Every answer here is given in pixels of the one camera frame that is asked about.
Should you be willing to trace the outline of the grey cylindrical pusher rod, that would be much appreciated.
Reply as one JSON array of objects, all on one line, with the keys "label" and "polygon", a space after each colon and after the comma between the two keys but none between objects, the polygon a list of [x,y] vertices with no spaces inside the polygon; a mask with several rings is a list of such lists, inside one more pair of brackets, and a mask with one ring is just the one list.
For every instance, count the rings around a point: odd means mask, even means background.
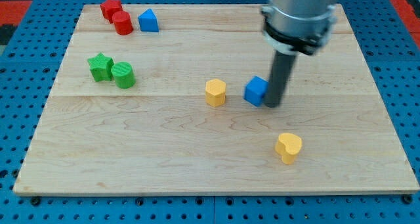
[{"label": "grey cylindrical pusher rod", "polygon": [[267,107],[275,108],[281,104],[296,57],[297,55],[286,55],[276,51],[264,96],[264,104]]}]

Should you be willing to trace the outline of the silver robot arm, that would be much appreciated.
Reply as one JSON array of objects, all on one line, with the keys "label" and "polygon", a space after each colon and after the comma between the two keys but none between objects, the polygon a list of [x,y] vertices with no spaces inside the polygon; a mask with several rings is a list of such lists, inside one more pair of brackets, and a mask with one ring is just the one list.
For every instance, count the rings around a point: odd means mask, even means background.
[{"label": "silver robot arm", "polygon": [[264,104],[281,104],[298,54],[314,55],[324,47],[336,23],[338,0],[268,0],[261,7],[262,33],[275,50]]}]

